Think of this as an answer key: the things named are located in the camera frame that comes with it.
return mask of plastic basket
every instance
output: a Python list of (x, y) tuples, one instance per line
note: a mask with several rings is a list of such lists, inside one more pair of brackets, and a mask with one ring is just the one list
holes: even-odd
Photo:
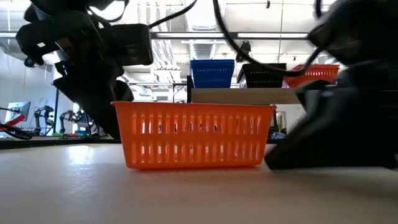
[(113, 102), (126, 165), (134, 169), (255, 166), (271, 106)]
[[(293, 70), (299, 70), (303, 65), (297, 65)], [(311, 67), (300, 77), (285, 77), (284, 81), (289, 87), (298, 87), (299, 85), (312, 80), (326, 80), (334, 83), (338, 73), (338, 65), (311, 65)]]
[(191, 60), (195, 88), (231, 88), (234, 60)]
[[(274, 67), (286, 70), (286, 63), (270, 63)], [(253, 64), (245, 64), (238, 75), (240, 88), (281, 88), (283, 76), (273, 75), (273, 71)]]

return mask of white table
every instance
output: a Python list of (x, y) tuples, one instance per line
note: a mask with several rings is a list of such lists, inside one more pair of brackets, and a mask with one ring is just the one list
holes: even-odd
[(120, 145), (0, 151), (0, 223), (398, 223), (398, 173), (143, 172)]

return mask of black basket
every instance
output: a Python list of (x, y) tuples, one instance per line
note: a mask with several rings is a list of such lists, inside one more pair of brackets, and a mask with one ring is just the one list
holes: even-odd
[[(286, 63), (269, 63), (279, 69), (286, 70)], [(282, 88), (284, 78), (282, 75), (273, 75), (264, 67), (245, 64), (238, 75), (239, 88)]]

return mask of monitor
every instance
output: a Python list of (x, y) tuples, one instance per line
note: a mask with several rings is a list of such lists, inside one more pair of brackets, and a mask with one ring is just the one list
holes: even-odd
[(8, 109), (19, 110), (19, 113), (7, 111), (5, 122), (8, 122), (14, 118), (17, 118), (20, 114), (23, 114), (25, 116), (25, 119), (23, 119), (22, 121), (27, 121), (27, 116), (29, 114), (29, 108), (30, 108), (30, 102), (9, 103)]

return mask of orange basket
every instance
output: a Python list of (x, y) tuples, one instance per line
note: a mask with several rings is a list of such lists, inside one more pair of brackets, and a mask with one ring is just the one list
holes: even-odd
[(255, 166), (271, 106), (113, 102), (128, 168)]
[[(300, 70), (303, 65), (297, 65), (293, 70)], [(333, 82), (338, 73), (338, 65), (311, 65), (310, 68), (300, 77), (285, 77), (284, 81), (289, 87), (299, 85), (312, 80), (326, 80)]]

